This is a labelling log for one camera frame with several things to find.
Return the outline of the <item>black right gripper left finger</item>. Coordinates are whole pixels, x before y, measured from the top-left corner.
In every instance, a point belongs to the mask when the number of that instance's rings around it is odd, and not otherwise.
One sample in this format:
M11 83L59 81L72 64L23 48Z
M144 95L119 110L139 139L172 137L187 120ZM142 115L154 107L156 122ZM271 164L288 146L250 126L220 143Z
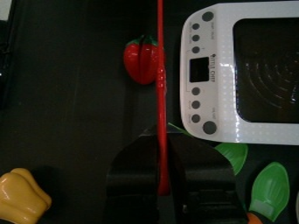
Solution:
M118 154L107 173L102 224L158 224L158 140L140 136Z

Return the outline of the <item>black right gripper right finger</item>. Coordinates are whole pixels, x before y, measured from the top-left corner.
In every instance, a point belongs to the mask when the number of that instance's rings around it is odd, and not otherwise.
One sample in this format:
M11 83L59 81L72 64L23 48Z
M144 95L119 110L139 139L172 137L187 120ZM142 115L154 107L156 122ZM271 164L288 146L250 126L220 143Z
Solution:
M216 149L170 134L168 155L176 224L248 224L232 165Z

